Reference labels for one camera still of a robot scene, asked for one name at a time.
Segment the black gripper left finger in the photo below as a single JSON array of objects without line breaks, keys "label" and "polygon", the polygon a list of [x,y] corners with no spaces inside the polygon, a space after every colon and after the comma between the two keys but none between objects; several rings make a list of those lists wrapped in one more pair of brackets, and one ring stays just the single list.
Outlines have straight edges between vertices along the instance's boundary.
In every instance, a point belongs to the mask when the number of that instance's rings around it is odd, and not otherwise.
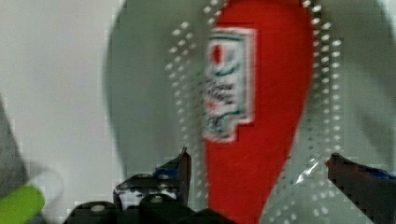
[{"label": "black gripper left finger", "polygon": [[187,149],[157,167],[118,184],[113,201],[78,205],[64,224],[236,224],[209,208],[188,207],[191,156]]}]

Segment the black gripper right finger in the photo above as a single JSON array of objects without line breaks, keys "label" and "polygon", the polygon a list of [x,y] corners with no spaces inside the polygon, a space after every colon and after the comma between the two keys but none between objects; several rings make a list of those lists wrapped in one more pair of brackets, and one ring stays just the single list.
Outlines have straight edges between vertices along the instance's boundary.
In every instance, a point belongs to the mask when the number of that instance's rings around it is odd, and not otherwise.
[{"label": "black gripper right finger", "polygon": [[396,177],[333,153],[325,162],[328,179],[374,224],[395,224]]}]

